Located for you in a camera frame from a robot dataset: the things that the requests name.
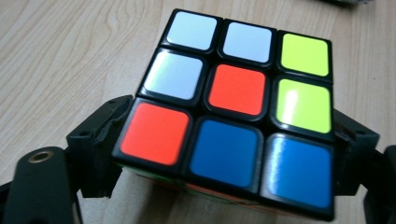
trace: yellow-green sticker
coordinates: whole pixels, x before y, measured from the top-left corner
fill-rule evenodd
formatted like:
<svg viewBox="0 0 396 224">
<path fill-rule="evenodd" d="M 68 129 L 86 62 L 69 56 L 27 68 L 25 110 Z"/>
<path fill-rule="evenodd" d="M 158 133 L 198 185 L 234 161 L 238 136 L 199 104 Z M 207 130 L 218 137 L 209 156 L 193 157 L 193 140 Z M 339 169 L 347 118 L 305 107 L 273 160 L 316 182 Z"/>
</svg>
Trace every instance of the yellow-green sticker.
<svg viewBox="0 0 396 224">
<path fill-rule="evenodd" d="M 328 89 L 289 79 L 279 81 L 276 118 L 299 128 L 328 133 L 332 101 Z"/>
<path fill-rule="evenodd" d="M 285 34 L 281 64 L 285 68 L 326 77 L 329 75 L 328 48 L 324 40 Z"/>
</svg>

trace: rubik's cube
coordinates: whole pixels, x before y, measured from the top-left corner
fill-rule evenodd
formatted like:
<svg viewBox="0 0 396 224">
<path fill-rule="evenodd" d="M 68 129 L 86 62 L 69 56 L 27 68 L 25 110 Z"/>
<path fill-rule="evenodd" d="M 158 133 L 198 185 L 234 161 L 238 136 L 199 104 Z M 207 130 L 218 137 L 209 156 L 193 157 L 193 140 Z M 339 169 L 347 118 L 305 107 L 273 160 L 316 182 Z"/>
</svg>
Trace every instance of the rubik's cube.
<svg viewBox="0 0 396 224">
<path fill-rule="evenodd" d="M 141 175 L 331 220 L 332 44 L 176 9 L 113 151 Z"/>
</svg>

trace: cube face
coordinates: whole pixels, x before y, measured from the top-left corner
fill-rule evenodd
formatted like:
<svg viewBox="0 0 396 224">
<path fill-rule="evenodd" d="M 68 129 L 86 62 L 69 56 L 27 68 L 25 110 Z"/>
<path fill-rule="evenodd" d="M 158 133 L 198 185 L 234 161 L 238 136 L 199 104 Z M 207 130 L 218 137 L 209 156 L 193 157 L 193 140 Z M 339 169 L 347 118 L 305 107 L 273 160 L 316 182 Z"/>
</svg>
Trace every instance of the cube face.
<svg viewBox="0 0 396 224">
<path fill-rule="evenodd" d="M 268 138 L 266 148 L 262 197 L 319 213 L 332 209 L 332 150 L 328 146 L 277 133 Z"/>
<path fill-rule="evenodd" d="M 332 83 L 332 44 L 325 39 L 280 31 L 278 69 Z"/>
<path fill-rule="evenodd" d="M 195 105 L 205 79 L 206 61 L 167 49 L 157 50 L 141 95 L 177 105 Z"/>
<path fill-rule="evenodd" d="M 137 94 L 119 163 L 216 200 L 332 219 L 330 41 L 176 9 Z"/>
<path fill-rule="evenodd" d="M 286 78 L 277 84 L 277 120 L 312 132 L 331 131 L 332 98 L 328 89 Z"/>
<path fill-rule="evenodd" d="M 179 172 L 191 123 L 191 115 L 186 111 L 136 98 L 116 146 L 119 150 L 115 151 L 122 163 L 162 169 L 174 175 Z"/>
<path fill-rule="evenodd" d="M 220 23 L 220 18 L 175 10 L 161 44 L 207 54 L 213 51 Z"/>
<path fill-rule="evenodd" d="M 259 130 L 209 117 L 198 122 L 194 134 L 187 168 L 192 181 L 200 177 L 257 191 L 263 142 Z"/>
<path fill-rule="evenodd" d="M 214 113 L 244 120 L 259 120 L 267 105 L 264 73 L 219 64 L 207 83 L 205 104 Z"/>
</svg>

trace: green sticker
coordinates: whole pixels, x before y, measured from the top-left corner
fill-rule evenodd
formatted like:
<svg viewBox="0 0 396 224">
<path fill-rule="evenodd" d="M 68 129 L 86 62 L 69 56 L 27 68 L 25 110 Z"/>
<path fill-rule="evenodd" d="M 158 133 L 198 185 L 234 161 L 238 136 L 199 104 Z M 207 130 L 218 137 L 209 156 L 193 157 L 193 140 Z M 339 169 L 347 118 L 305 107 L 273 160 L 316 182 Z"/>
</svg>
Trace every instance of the green sticker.
<svg viewBox="0 0 396 224">
<path fill-rule="evenodd" d="M 324 40 L 301 35 L 283 36 L 281 64 L 315 76 L 329 75 L 329 51 Z"/>
<path fill-rule="evenodd" d="M 303 82 L 279 81 L 276 118 L 283 123 L 318 133 L 332 128 L 329 90 Z"/>
</svg>

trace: wood grain surface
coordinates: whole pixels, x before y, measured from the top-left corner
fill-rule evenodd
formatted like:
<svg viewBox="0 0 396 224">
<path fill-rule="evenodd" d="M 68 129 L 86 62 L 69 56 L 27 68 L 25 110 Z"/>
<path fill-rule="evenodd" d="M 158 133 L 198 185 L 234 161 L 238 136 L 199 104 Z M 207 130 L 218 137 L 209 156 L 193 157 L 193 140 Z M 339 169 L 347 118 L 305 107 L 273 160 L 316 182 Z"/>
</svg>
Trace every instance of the wood grain surface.
<svg viewBox="0 0 396 224">
<path fill-rule="evenodd" d="M 396 144 L 396 1 L 0 0 L 0 184 L 24 154 L 66 147 L 102 103 L 134 94 L 174 8 L 330 39 L 334 106 Z M 364 223 L 361 187 L 333 223 Z M 111 199 L 80 200 L 85 223 L 320 223 L 215 203 L 123 172 Z"/>
</svg>

